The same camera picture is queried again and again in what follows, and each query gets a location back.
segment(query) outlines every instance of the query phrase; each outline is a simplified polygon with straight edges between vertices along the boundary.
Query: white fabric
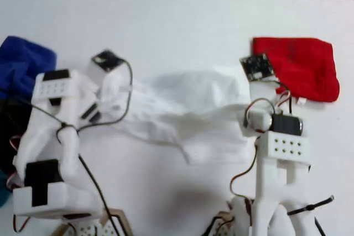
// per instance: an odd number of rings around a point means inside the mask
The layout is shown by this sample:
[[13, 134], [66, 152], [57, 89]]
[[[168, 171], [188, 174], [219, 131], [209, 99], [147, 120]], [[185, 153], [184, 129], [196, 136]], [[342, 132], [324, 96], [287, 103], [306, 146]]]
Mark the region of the white fabric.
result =
[[[105, 78], [100, 110], [111, 116], [106, 120], [125, 110], [128, 80], [121, 67]], [[134, 80], [129, 112], [115, 127], [145, 141], [178, 145], [192, 164], [243, 161], [248, 138], [238, 114], [249, 102], [239, 64]]]

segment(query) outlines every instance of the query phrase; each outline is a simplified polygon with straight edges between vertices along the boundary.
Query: blue fabric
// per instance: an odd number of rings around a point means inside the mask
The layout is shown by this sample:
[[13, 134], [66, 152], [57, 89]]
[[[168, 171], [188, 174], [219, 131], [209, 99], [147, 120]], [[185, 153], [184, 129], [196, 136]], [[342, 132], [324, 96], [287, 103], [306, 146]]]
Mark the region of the blue fabric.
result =
[[9, 190], [6, 188], [7, 176], [0, 170], [0, 207], [2, 207], [10, 196]]
[[[55, 70], [56, 54], [25, 39], [9, 36], [0, 46], [0, 87], [31, 99], [35, 77]], [[0, 92], [0, 98], [7, 98]]]

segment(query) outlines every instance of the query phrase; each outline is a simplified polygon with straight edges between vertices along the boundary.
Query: wire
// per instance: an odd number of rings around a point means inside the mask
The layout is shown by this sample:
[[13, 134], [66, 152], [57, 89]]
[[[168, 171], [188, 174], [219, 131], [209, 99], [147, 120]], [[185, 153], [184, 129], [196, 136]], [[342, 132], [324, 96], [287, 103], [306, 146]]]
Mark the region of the wire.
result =
[[60, 120], [59, 118], [57, 118], [56, 116], [52, 115], [51, 113], [47, 112], [46, 110], [43, 110], [42, 108], [40, 108], [40, 107], [38, 107], [38, 106], [36, 106], [36, 105], [33, 105], [32, 103], [26, 101], [25, 99], [22, 99], [21, 97], [16, 96], [16, 95], [10, 93], [9, 91], [7, 91], [7, 90], [5, 90], [5, 89], [3, 89], [3, 88], [0, 88], [0, 91], [3, 92], [3, 93], [5, 93], [5, 94], [10, 95], [11, 98], [13, 98], [15, 101], [17, 101], [17, 102], [19, 102], [19, 103], [22, 103], [22, 104], [24, 104], [24, 105], [29, 105], [29, 106], [31, 106], [32, 108], [35, 108], [35, 109], [37, 109], [37, 110], [39, 110], [39, 111], [45, 113], [47, 116], [52, 117], [53, 119], [57, 120], [59, 123], [63, 123], [63, 121]]
[[305, 211], [312, 211], [312, 210], [314, 210], [317, 207], [321, 207], [321, 206], [323, 206], [325, 204], [331, 203], [333, 200], [334, 200], [334, 196], [330, 196], [326, 200], [320, 201], [320, 202], [318, 202], [316, 204], [309, 204], [309, 205], [307, 205], [305, 207], [302, 207], [302, 208], [299, 208], [299, 209], [296, 209], [296, 210], [292, 210], [292, 211], [288, 212], [288, 216], [295, 215], [295, 214], [298, 214], [298, 213], [301, 213], [301, 212], [305, 212]]
[[218, 220], [218, 219], [222, 219], [222, 217], [220, 216], [216, 216], [216, 217], [213, 217], [209, 226], [206, 228], [205, 232], [202, 234], [202, 236], [209, 236], [210, 232], [211, 232], [211, 229], [212, 229], [212, 226], [214, 225], [214, 223]]
[[251, 128], [252, 128], [253, 130], [255, 130], [256, 132], [263, 133], [263, 132], [261, 132], [260, 130], [258, 130], [258, 129], [256, 129], [256, 128], [254, 128], [254, 127], [252, 126], [252, 123], [249, 122], [249, 117], [248, 117], [248, 116], [249, 116], [249, 114], [248, 114], [249, 110], [250, 110], [251, 107], [252, 107], [256, 102], [258, 102], [258, 101], [266, 101], [266, 102], [268, 102], [268, 103], [270, 104], [270, 106], [272, 107], [273, 113], [275, 114], [275, 107], [274, 107], [274, 104], [273, 104], [269, 99], [267, 99], [267, 98], [258, 98], [258, 99], [255, 99], [255, 100], [252, 101], [252, 102], [247, 106], [247, 108], [244, 110], [243, 126], [244, 126], [245, 128], [247, 128], [248, 125], [250, 125]]
[[119, 234], [119, 231], [118, 231], [118, 229], [117, 229], [117, 227], [116, 227], [116, 225], [115, 225], [115, 223], [114, 223], [114, 221], [113, 221], [113, 218], [112, 218], [110, 209], [109, 209], [108, 206], [107, 206], [105, 197], [103, 196], [103, 193], [102, 193], [102, 191], [101, 191], [100, 186], [98, 185], [98, 183], [97, 183], [95, 177], [93, 176], [92, 172], [90, 171], [89, 167], [86, 165], [86, 163], [85, 163], [84, 159], [81, 157], [81, 155], [79, 155], [79, 160], [81, 161], [83, 167], [85, 168], [85, 170], [87, 171], [88, 175], [90, 176], [90, 178], [91, 178], [93, 184], [96, 186], [96, 188], [97, 188], [97, 190], [98, 190], [98, 193], [100, 194], [100, 198], [101, 198], [101, 200], [102, 200], [102, 202], [103, 202], [103, 205], [104, 205], [104, 207], [105, 207], [105, 210], [106, 210], [106, 212], [107, 212], [108, 218], [110, 219], [110, 221], [111, 221], [111, 223], [112, 223], [113, 229], [114, 229], [114, 231], [117, 233], [117, 236], [119, 236], [119, 235], [120, 235], [120, 234]]
[[10, 137], [9, 139], [9, 143], [10, 143], [10, 146], [17, 151], [18, 147], [16, 147], [16, 145], [12, 142], [13, 139], [21, 139], [21, 136], [20, 135], [14, 135], [12, 137]]
[[315, 225], [316, 225], [317, 229], [319, 230], [321, 236], [326, 236], [325, 232], [323, 231], [323, 229], [316, 217], [315, 217]]
[[121, 228], [123, 230], [124, 235], [128, 236], [128, 232], [126, 231], [126, 228], [124, 227], [124, 224], [123, 224], [123, 222], [121, 220], [121, 217], [119, 215], [111, 215], [111, 216], [113, 216], [113, 217], [118, 219], [118, 222], [119, 222], [119, 224], [120, 224], [120, 226], [121, 226]]
[[15, 176], [16, 176], [16, 172], [12, 173], [12, 174], [9, 176], [9, 178], [7, 178], [7, 180], [6, 180], [6, 188], [7, 188], [7, 189], [11, 190], [11, 188], [9, 187], [9, 183], [10, 183], [11, 179], [12, 179], [13, 177], [15, 177]]
[[277, 102], [277, 104], [275, 105], [276, 107], [280, 107], [284, 102], [288, 101], [291, 97], [291, 92], [290, 91], [283, 91], [280, 96], [279, 96], [279, 101]]
[[[284, 83], [281, 83], [280, 81], [277, 80], [258, 80], [258, 82], [264, 82], [264, 83], [276, 83], [278, 84], [280, 87], [284, 87], [286, 91], [290, 91], [289, 87], [287, 85], [285, 85]], [[293, 113], [293, 103], [292, 103], [292, 99], [291, 97], [289, 98], [289, 113], [292, 114]]]
[[257, 150], [258, 150], [258, 148], [257, 148], [257, 146], [255, 145], [255, 146], [254, 146], [254, 157], [253, 157], [253, 161], [252, 161], [251, 165], [248, 167], [248, 169], [247, 169], [246, 171], [244, 171], [244, 172], [238, 174], [238, 175], [235, 175], [233, 178], [231, 178], [231, 181], [230, 181], [230, 191], [231, 191], [231, 193], [233, 193], [235, 196], [241, 196], [241, 197], [243, 197], [243, 198], [249, 200], [249, 198], [248, 198], [247, 196], [244, 196], [244, 195], [240, 195], [240, 194], [238, 194], [238, 193], [235, 193], [235, 192], [233, 191], [233, 189], [232, 189], [232, 184], [233, 184], [234, 180], [236, 180], [237, 178], [239, 178], [239, 177], [241, 177], [241, 176], [243, 176], [243, 175], [248, 174], [249, 171], [251, 171], [251, 169], [254, 167], [254, 163], [256, 162], [256, 157], [257, 157]]
[[16, 232], [16, 233], [19, 233], [21, 231], [23, 231], [23, 229], [26, 227], [27, 223], [29, 222], [29, 220], [31, 219], [31, 217], [28, 217], [24, 223], [22, 224], [22, 226], [20, 227], [19, 230], [17, 230], [17, 227], [16, 227], [16, 215], [14, 214], [13, 217], [12, 217], [12, 227], [13, 227], [13, 231]]
[[229, 221], [225, 221], [225, 222], [221, 223], [220, 226], [217, 227], [217, 229], [216, 229], [214, 235], [217, 236], [217, 234], [219, 233], [219, 230], [221, 229], [222, 226], [224, 226], [224, 225], [227, 224], [227, 223], [231, 223], [231, 222], [233, 222], [234, 220], [235, 220], [235, 218], [233, 217], [233, 218], [230, 219]]
[[70, 222], [68, 223], [68, 226], [71, 227], [74, 231], [74, 235], [77, 236], [77, 230], [74, 225], [72, 225]]
[[114, 121], [110, 121], [110, 122], [101, 122], [101, 123], [94, 123], [94, 124], [87, 124], [84, 125], [83, 127], [80, 127], [78, 129], [78, 132], [81, 132], [82, 130], [86, 129], [86, 128], [90, 128], [90, 127], [98, 127], [101, 125], [110, 125], [110, 124], [116, 124], [119, 123], [121, 120], [124, 119], [124, 117], [128, 114], [129, 111], [129, 107], [130, 107], [130, 103], [131, 103], [131, 98], [132, 98], [132, 86], [133, 86], [133, 70], [132, 67], [130, 65], [130, 63], [124, 59], [122, 59], [124, 61], [124, 63], [127, 65], [128, 70], [129, 70], [129, 85], [131, 87], [131, 89], [129, 90], [128, 93], [128, 98], [127, 98], [127, 105], [126, 105], [126, 110], [124, 111], [124, 113], [122, 114], [121, 117], [119, 117], [118, 119], [114, 120]]

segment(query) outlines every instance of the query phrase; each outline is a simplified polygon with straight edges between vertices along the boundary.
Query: white table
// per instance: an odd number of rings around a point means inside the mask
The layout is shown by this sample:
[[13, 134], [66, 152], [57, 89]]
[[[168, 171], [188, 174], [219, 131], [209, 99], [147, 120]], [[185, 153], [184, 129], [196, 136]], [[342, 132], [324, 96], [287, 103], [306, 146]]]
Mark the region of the white table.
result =
[[[58, 68], [79, 70], [110, 48], [131, 62], [139, 80], [235, 63], [249, 54], [253, 36], [331, 42], [341, 82], [338, 101], [308, 102], [294, 113], [305, 119], [314, 145], [311, 199], [336, 197], [316, 216], [328, 235], [351, 235], [353, 14], [354, 0], [0, 0], [0, 41], [28, 38], [56, 51]], [[135, 235], [200, 235], [226, 209], [231, 176], [248, 166], [187, 166], [178, 148], [146, 144], [108, 127], [89, 129], [81, 139], [81, 153], [109, 206], [125, 211]], [[236, 186], [254, 196], [254, 170]], [[11, 235], [11, 218], [10, 200], [0, 208], [3, 235]], [[43, 225], [32, 221], [23, 235], [48, 235]]]

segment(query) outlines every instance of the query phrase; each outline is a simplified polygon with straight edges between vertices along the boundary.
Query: red cloth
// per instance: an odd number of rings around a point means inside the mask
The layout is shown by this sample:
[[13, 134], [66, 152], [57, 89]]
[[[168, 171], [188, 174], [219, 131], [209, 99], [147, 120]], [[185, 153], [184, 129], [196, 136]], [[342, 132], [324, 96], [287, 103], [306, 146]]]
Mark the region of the red cloth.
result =
[[319, 102], [338, 99], [331, 44], [313, 38], [254, 38], [253, 53], [268, 56], [276, 76], [293, 96]]

